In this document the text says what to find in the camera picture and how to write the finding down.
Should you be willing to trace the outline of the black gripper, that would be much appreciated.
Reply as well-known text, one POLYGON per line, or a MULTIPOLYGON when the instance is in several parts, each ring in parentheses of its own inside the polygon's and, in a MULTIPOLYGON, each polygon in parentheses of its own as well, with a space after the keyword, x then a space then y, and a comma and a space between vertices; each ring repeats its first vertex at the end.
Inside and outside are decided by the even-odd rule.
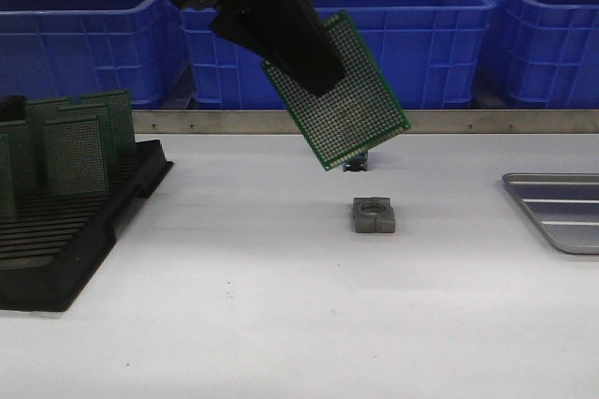
POLYGON ((322 96, 345 75, 312 0, 169 0, 178 9, 220 7, 213 32, 263 57, 322 96))

